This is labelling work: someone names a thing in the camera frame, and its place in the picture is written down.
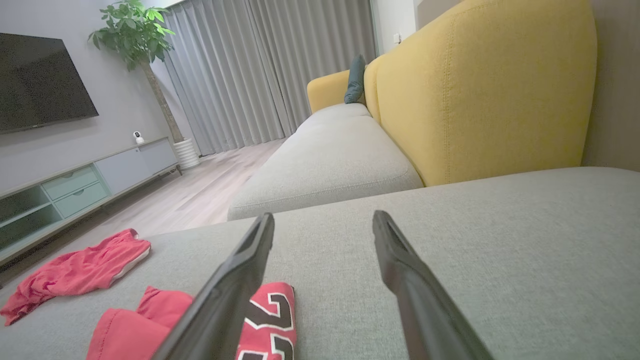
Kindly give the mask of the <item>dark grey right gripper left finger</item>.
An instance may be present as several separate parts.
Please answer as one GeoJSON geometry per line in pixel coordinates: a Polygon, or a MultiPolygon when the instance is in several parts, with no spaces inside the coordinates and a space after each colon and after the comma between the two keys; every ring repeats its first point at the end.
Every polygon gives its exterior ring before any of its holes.
{"type": "Polygon", "coordinates": [[[262,285],[274,216],[254,220],[192,301],[152,360],[234,360],[251,297],[262,285]]]}

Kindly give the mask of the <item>green potted tree plant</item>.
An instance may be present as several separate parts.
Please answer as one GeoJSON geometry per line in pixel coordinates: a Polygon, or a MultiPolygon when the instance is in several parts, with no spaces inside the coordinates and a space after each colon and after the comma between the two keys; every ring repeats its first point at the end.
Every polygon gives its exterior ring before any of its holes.
{"type": "Polygon", "coordinates": [[[128,71],[140,68],[150,84],[173,139],[178,168],[190,170],[201,164],[192,139],[186,139],[170,109],[157,75],[151,68],[156,60],[165,62],[174,46],[167,36],[174,35],[165,25],[164,7],[146,7],[141,0],[119,0],[99,11],[103,27],[90,32],[87,37],[97,49],[119,55],[128,71]]]}

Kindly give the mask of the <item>yellow sofa backrest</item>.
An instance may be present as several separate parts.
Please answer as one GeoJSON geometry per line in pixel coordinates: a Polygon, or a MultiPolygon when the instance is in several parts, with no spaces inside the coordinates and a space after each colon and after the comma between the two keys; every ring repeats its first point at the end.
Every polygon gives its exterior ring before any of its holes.
{"type": "Polygon", "coordinates": [[[463,0],[365,73],[425,186],[578,167],[594,99],[590,0],[463,0]]]}

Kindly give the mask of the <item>grey pleated curtain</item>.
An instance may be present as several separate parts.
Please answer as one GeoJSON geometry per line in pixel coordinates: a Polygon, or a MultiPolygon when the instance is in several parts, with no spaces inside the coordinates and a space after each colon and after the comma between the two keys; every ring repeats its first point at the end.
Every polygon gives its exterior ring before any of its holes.
{"type": "Polygon", "coordinates": [[[377,54],[371,0],[183,0],[167,72],[206,156],[290,137],[311,80],[377,54]]]}

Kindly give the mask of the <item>teal throw cushion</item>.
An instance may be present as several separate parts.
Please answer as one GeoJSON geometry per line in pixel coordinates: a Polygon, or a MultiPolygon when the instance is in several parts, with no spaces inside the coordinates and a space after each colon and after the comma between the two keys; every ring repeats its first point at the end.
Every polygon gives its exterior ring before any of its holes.
{"type": "Polygon", "coordinates": [[[349,75],[347,78],[347,89],[343,102],[345,104],[355,104],[361,100],[365,92],[365,75],[366,60],[362,54],[354,57],[349,67],[349,75]]]}

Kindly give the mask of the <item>grey low television cabinet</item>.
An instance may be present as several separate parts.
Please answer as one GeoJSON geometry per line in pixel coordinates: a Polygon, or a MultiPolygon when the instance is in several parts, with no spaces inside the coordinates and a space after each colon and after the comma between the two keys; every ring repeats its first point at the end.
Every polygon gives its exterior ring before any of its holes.
{"type": "Polygon", "coordinates": [[[0,267],[178,168],[173,146],[163,137],[0,193],[0,267]]]}

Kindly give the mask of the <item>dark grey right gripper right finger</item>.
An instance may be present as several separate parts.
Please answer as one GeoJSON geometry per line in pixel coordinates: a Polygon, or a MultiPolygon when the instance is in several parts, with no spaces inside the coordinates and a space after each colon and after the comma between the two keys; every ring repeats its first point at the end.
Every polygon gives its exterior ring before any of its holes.
{"type": "Polygon", "coordinates": [[[410,360],[494,360],[391,215],[372,217],[382,282],[396,296],[410,360]]]}

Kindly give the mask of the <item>red jersey white sleeves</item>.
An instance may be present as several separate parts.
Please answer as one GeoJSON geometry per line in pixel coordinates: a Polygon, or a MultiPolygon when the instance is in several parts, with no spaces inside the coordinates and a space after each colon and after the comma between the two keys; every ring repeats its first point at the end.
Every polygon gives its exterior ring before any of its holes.
{"type": "MultiPolygon", "coordinates": [[[[137,310],[106,310],[86,360],[151,360],[193,300],[182,291],[147,287],[137,310]]],[[[247,306],[235,360],[294,360],[296,344],[294,287],[261,285],[247,306]]]]}

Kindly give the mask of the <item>grey sofa seat cushion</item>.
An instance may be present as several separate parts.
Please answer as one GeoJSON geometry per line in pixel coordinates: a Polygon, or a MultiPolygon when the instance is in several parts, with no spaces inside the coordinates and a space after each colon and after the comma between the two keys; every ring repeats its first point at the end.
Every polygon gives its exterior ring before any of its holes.
{"type": "Polygon", "coordinates": [[[423,182],[365,105],[314,112],[242,186],[227,220],[411,191],[423,182]]]}

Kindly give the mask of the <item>red shorts white stripe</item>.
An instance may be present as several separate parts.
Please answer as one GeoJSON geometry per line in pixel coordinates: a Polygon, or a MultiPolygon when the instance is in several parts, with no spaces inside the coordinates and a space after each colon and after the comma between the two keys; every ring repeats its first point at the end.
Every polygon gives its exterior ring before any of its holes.
{"type": "Polygon", "coordinates": [[[82,296],[109,289],[151,252],[151,242],[126,228],[99,244],[57,256],[32,272],[0,309],[11,326],[55,297],[82,296]]]}

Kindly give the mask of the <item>black flat television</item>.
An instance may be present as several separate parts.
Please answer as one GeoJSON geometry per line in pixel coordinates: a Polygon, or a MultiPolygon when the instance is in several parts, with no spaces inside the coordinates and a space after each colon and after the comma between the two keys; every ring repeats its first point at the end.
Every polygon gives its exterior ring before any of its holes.
{"type": "Polygon", "coordinates": [[[0,134],[98,115],[62,39],[0,32],[0,134]]]}

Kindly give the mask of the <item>grey and yellow sofa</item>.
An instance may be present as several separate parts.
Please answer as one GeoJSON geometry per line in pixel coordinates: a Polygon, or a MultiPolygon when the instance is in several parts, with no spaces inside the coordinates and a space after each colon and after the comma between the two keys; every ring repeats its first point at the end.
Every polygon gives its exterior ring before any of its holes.
{"type": "MultiPolygon", "coordinates": [[[[390,214],[494,360],[640,360],[640,172],[604,167],[273,214],[262,285],[294,288],[294,360],[409,360],[375,211],[390,214]]],[[[134,312],[147,287],[194,301],[261,215],[156,235],[109,288],[52,298],[0,325],[0,360],[86,360],[103,314],[134,312]]]]}

